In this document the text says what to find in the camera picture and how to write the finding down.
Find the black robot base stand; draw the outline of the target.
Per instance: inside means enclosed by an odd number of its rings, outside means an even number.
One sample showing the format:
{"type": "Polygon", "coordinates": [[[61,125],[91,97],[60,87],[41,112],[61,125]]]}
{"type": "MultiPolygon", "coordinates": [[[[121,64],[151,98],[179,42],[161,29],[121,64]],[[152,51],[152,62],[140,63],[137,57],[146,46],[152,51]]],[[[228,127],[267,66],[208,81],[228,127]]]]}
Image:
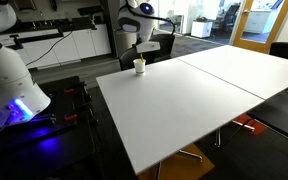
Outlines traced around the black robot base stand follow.
{"type": "Polygon", "coordinates": [[[94,152],[89,98],[77,76],[44,83],[48,109],[0,130],[0,180],[42,180],[94,152]]]}

